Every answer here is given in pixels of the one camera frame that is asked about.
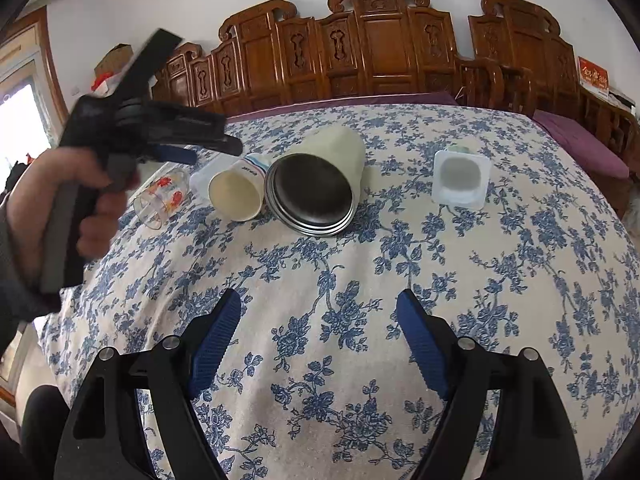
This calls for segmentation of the person's left hand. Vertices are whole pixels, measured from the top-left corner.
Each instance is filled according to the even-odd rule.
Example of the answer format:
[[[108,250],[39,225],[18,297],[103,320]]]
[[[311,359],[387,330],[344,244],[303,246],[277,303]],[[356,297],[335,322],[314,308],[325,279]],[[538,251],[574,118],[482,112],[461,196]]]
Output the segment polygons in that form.
[[[71,242],[81,258],[105,256],[128,191],[139,183],[133,174],[119,191],[90,148],[42,153],[6,200],[13,259],[24,282],[37,285],[43,274],[63,274],[52,269],[53,258],[63,259]]]

